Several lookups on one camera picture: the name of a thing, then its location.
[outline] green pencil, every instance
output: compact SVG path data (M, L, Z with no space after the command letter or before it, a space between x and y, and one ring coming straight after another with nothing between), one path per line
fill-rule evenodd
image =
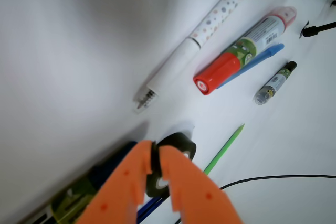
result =
M220 149L220 151L217 153L217 155L214 157L214 159L210 162L210 164L205 168L204 173L206 175L211 172L211 170L215 167L218 160L222 157L222 155L227 151L227 149L230 147L230 145L233 143L233 141L237 138L237 136L242 132L245 124L240 126L235 133L229 138L229 140L224 144L224 146Z

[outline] marker label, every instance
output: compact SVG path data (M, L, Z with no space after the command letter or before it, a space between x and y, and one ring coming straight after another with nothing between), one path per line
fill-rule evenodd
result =
M281 18L268 16L258 23L241 39L236 41L225 52L234 54L240 61L242 68L262 52L273 40L285 31Z
M263 51L275 38L285 31L284 22L277 16L268 16L253 27L243 37L250 39L257 47L257 53Z

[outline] barcode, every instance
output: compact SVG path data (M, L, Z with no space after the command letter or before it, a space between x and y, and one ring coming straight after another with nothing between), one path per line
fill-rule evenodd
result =
M266 39L266 44L270 43L272 40L274 40L277 37L277 34L271 35L268 39Z

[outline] black bottle cap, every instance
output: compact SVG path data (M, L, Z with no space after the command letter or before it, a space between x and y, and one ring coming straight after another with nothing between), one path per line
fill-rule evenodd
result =
M288 69L291 73L294 71L294 69L296 68L297 64L295 61L290 61L288 62L283 68Z

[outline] red marker cap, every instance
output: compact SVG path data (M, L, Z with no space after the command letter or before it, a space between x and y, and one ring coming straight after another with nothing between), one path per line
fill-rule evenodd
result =
M224 52L200 74L195 76L194 82L199 90L207 95L239 70L239 59L230 52Z

